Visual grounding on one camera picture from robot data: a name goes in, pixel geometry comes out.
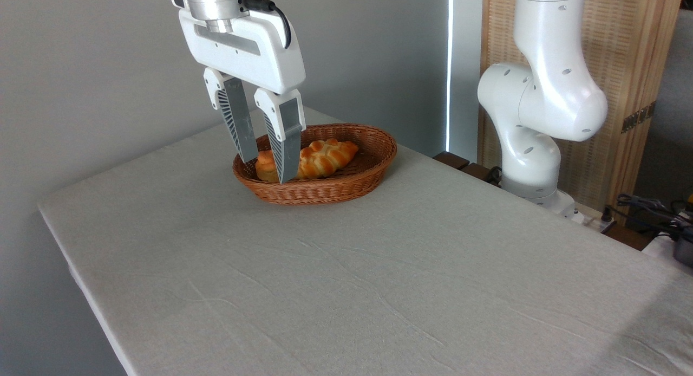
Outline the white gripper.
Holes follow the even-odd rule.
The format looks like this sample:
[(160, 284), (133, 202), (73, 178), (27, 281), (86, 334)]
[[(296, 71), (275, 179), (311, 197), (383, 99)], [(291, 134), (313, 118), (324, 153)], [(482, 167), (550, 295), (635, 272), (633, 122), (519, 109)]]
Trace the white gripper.
[(206, 67), (203, 77), (211, 105), (222, 114), (242, 161), (258, 156), (243, 80), (262, 87), (254, 99), (264, 114), (279, 182), (293, 179), (305, 130), (302, 97), (296, 90), (305, 80), (297, 39), (286, 49), (282, 19), (262, 11), (232, 19), (230, 33), (211, 32), (189, 10), (180, 10), (179, 18), (191, 54)]

